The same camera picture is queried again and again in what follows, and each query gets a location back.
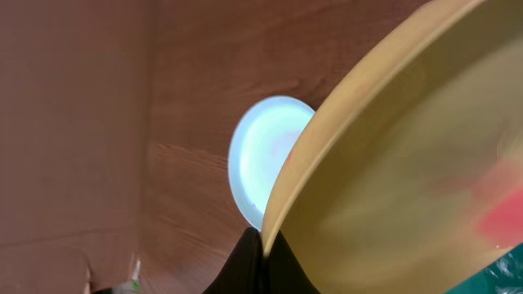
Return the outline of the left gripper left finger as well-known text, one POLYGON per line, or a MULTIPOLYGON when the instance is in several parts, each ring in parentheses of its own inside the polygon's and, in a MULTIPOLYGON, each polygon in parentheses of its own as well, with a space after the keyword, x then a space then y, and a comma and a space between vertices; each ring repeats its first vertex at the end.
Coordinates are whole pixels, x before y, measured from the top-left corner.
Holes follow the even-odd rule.
POLYGON ((258 294, 262 270, 262 242, 259 232, 247 228, 217 277, 203 294, 258 294))

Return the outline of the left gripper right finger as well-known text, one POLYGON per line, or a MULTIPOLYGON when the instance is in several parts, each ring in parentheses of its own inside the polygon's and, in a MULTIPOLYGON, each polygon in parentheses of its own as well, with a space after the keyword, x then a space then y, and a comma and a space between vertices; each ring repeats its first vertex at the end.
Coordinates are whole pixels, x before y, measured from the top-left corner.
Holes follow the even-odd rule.
POLYGON ((281 232, 265 260, 265 290, 270 294, 319 294, 281 232))

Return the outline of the yellow-green plate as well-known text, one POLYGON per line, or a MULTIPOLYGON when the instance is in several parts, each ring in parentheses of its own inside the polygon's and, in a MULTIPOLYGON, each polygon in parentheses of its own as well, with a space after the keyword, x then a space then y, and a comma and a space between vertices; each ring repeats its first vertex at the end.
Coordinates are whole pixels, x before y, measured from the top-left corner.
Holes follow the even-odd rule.
POLYGON ((322 293, 442 293, 513 247, 478 234, 476 183, 522 168, 521 0, 418 8, 333 89, 261 229, 322 293))

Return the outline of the light blue plate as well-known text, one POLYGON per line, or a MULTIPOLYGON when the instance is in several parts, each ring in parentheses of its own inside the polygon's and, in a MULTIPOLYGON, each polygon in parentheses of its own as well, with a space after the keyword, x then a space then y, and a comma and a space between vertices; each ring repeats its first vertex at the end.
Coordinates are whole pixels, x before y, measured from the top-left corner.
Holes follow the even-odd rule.
POLYGON ((253 105, 236 126, 228 153, 228 180, 235 204, 255 229, 291 149, 315 111, 291 96, 271 96, 253 105))

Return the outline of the red and green sponge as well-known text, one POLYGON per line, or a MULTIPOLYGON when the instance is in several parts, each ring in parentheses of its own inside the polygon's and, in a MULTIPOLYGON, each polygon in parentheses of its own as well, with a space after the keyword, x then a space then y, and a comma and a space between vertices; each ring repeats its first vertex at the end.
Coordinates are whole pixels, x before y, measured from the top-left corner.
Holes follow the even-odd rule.
POLYGON ((478 234, 498 249, 522 243, 522 168, 510 162, 497 163, 472 192, 482 209, 478 234))

